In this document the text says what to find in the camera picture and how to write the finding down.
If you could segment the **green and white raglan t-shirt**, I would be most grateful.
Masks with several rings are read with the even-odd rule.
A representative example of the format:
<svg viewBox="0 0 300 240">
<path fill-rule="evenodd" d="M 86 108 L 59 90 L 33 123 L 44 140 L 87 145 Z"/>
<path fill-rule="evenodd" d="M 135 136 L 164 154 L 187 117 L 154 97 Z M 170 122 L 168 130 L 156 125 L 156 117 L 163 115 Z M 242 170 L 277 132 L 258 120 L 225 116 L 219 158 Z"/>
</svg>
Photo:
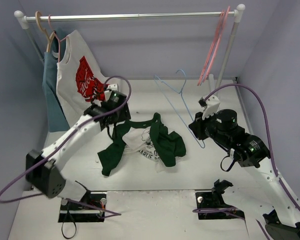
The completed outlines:
<svg viewBox="0 0 300 240">
<path fill-rule="evenodd" d="M 114 126 L 112 143 L 97 153 L 102 165 L 102 175 L 108 177 L 125 154 L 140 153 L 145 158 L 162 162 L 165 167 L 174 167 L 176 158 L 186 155 L 186 145 L 177 132 L 171 131 L 162 123 L 156 112 L 152 119 L 131 121 Z"/>
</svg>

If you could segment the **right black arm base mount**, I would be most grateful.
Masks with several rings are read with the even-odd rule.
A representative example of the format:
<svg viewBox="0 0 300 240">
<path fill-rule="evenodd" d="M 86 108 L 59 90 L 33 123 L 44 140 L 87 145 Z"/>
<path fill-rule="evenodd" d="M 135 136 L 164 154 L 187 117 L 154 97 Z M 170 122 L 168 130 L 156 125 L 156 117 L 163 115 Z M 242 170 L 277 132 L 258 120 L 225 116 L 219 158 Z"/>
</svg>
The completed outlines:
<svg viewBox="0 0 300 240">
<path fill-rule="evenodd" d="M 245 220 L 242 210 L 226 204 L 222 194 L 233 184 L 227 180 L 217 180 L 211 190 L 197 191 L 195 193 L 196 208 L 192 210 L 199 220 Z"/>
</svg>

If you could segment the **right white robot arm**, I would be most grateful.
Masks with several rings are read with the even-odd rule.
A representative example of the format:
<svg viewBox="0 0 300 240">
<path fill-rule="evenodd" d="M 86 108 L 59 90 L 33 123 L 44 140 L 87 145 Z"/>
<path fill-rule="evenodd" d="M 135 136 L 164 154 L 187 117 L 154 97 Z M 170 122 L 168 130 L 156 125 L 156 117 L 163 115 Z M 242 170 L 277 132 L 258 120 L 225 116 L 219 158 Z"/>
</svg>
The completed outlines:
<svg viewBox="0 0 300 240">
<path fill-rule="evenodd" d="M 211 200 L 217 206 L 235 207 L 251 216 L 268 239 L 300 240 L 300 200 L 273 164 L 271 152 L 257 136 L 238 125 L 237 113 L 223 109 L 196 113 L 189 125 L 199 140 L 212 139 L 232 164 L 239 164 L 259 184 L 269 203 L 245 196 L 228 180 L 216 180 Z"/>
</svg>

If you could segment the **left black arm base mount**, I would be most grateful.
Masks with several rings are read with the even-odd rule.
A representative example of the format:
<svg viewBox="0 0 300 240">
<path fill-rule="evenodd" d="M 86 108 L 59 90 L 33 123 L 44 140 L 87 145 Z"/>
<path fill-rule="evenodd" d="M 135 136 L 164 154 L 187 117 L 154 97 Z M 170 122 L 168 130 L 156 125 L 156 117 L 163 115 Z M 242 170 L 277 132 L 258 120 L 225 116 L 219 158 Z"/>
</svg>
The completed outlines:
<svg viewBox="0 0 300 240">
<path fill-rule="evenodd" d="M 59 223 L 101 223 L 105 221 L 107 193 L 91 191 L 84 200 L 84 205 L 61 199 Z"/>
</svg>

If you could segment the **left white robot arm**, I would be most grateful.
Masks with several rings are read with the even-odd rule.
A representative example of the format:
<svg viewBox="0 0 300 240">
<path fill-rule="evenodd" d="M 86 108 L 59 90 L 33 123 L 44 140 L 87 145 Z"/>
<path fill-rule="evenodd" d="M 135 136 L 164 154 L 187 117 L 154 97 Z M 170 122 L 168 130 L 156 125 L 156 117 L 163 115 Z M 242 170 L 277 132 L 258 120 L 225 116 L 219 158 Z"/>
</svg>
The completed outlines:
<svg viewBox="0 0 300 240">
<path fill-rule="evenodd" d="M 25 179 L 47 198 L 72 200 L 79 210 L 90 204 L 87 189 L 76 181 L 67 180 L 62 170 L 71 157 L 93 137 L 110 125 L 130 119 L 127 95 L 111 91 L 108 100 L 91 104 L 78 121 L 58 140 L 41 151 L 26 155 Z"/>
</svg>

